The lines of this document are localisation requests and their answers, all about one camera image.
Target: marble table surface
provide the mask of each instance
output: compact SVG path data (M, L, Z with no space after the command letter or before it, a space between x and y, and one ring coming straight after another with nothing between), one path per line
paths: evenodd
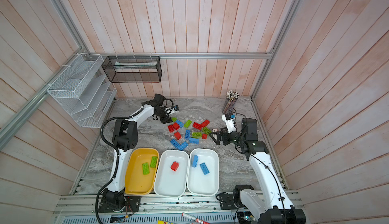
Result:
M110 117L131 115L138 110L141 102L146 98L118 99L114 102L114 107ZM220 129L225 127L221 120L221 110L225 99L222 97L202 97L202 98L172 98L175 105L179 106L180 111L173 114L178 120L185 123L187 120L202 123L209 120L211 123L207 126L209 129ZM255 118L254 110L250 98L240 97L234 108L238 113L246 115L248 118ZM237 116L237 126L240 130L242 116ZM105 127L104 135L111 141L114 127L112 121ZM185 135L186 128L181 128L178 132ZM159 155L168 149L175 149L170 143L174 138L173 133L169 133L167 124L160 121L154 121L148 118L138 127L139 140L136 148L155 148ZM258 126L258 139L264 140L263 134ZM260 190L260 185L255 176L254 170L246 160L245 156L239 154L233 144L227 146L216 145L211 138L200 140L200 143L189 144L184 149L190 154L193 149L206 148L216 151L219 155L219 191L232 191L237 184L250 184L256 190ZM75 194L96 194L97 191L109 180L110 171L114 159L114 149L100 140L93 158L88 166L85 175L81 178Z

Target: aluminum frame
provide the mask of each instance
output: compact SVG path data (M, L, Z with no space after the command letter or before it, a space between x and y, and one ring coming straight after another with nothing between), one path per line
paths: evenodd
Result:
M255 53L102 53L113 56L159 56L160 59L270 59L271 52Z
M85 45L84 40L82 39L80 33L78 32L77 28L75 27L70 15L66 11L65 7L62 5L61 0L51 0L54 8L57 10L60 17L63 19L63 21L66 24L66 27L68 27L70 33L72 34L73 38L77 42L78 46L82 49L84 49L85 53L89 53L89 50L87 46Z
M255 85L254 91L251 95L251 97L253 99L255 99L257 97L258 92L263 84L264 79L265 79L265 76L268 73L270 66L273 63L273 60L278 53L278 48L280 47L280 45L284 41L285 36L286 36L287 32L289 31L291 24L292 24L294 18L296 17L297 11L301 7L302 2L303 2L303 0L293 0L292 6L288 12L288 15L285 19L285 22L282 25L280 34L277 37L277 40L275 42L273 49L271 50L272 51L271 58L266 62L265 67L263 68L261 75L257 81L257 84Z
M84 49L79 49L77 53L83 52ZM69 65L77 54L71 56L65 65ZM17 133L17 131L27 122L31 115L39 108L39 106L46 100L49 96L47 89L50 85L57 79L59 75L65 70L66 66L61 66L61 68L51 76L51 78L46 81L46 84L43 84L42 87L30 98L22 108L17 111L7 123L4 124L4 127L0 130L0 151L4 146L12 139L12 137Z
M263 200L262 191L256 191L257 195ZM285 191L289 199L296 208L304 209L303 202L298 191ZM53 216L85 216L95 213L96 195L71 195L61 196ZM231 212L230 210L221 210L220 202L214 196L199 196L190 192L185 192L178 199L158 196L155 193L141 196L140 207L137 215L146 213L199 213L199 212ZM101 213L101 215L117 215L117 213Z
M271 143L270 136L269 136L266 128L264 127L265 123L263 122L263 119L260 116L260 111L258 110L258 107L257 107L257 105L255 104L255 102L253 100L251 100L251 105L253 107L254 114L255 114L256 118L258 119L258 121L259 121L259 125L260 125L260 128L261 128L261 131L262 131L263 136L265 138L265 145L266 145L266 147L269 150L270 157L271 157L271 159L273 161L274 169L281 176L281 179L282 179L282 182L283 182L283 184L285 186L285 189L288 190L289 189L289 184L288 184L288 182L286 180L285 173L284 173L284 171L281 168L281 164L278 161L278 157L277 157L277 154L275 153L273 144Z

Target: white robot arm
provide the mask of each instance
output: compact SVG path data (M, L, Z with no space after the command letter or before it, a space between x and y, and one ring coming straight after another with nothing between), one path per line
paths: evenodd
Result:
M235 206L246 206L258 223L288 223L304 224L306 221L302 209L295 209L280 181L277 178L268 149L263 141L258 141L257 121L242 119L242 129L237 132L233 124L236 116L228 113L222 116L226 128L211 132L209 135L217 145L235 144L239 153L245 154L246 159L254 169L260 183L265 202L259 198L250 185L236 185L234 189Z
M171 108L166 108L164 109L165 113L167 116L173 114L174 112L178 111L178 107L175 106L172 109ZM147 118L151 117L154 115L154 107L148 104L143 105L140 109L135 111L133 115L136 115L134 117L125 119L126 121L133 121L136 122L137 127L139 127L140 124L142 124ZM118 170L116 173L116 176L113 178L113 181L107 186L109 191L115 192L115 191L121 191L124 189L124 180L126 177L126 170L127 170L127 165L129 161L129 157L131 156L132 149L128 149L124 151L124 149L119 148L119 165L118 165ZM114 163L116 163L116 158L118 157L117 154L114 156ZM111 170L111 176L110 178L113 177L113 174L115 172L115 164L112 166Z
M165 101L171 101L172 106L163 106ZM169 115L177 112L178 106L174 105L171 99L165 98L163 95L155 94L153 100L142 103L140 109L127 117L113 117L106 120L100 129L100 136L102 140L109 146L115 149L114 164L112 166L111 176L108 183L106 183L97 193L96 197L96 217L98 217L98 198L103 193L100 208L110 209L114 212L120 212L125 207L124 187L125 176L129 158L132 150L138 143L138 127L149 117L156 117L163 124L171 123L172 119ZM104 137L104 127L109 122L115 120L115 127L113 131L112 143Z

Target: pink wooden wall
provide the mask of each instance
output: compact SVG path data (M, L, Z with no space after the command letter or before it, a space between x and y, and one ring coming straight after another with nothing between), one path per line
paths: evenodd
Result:
M255 100L312 223L389 223L388 7L304 0Z
M88 49L266 52L293 0L62 0ZM265 61L162 60L161 83L117 83L120 97L251 95Z
M0 128L78 48L50 0L0 0ZM1 222L47 223L95 135L43 102L0 152Z

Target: yellow box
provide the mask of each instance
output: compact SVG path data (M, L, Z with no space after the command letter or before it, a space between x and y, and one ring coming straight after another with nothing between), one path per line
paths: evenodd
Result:
M157 157L157 166L149 168L150 173L143 175L142 164L151 163L151 158ZM153 190L155 175L158 168L159 153L153 148L138 148L134 150L128 161L124 192L126 194L145 195Z

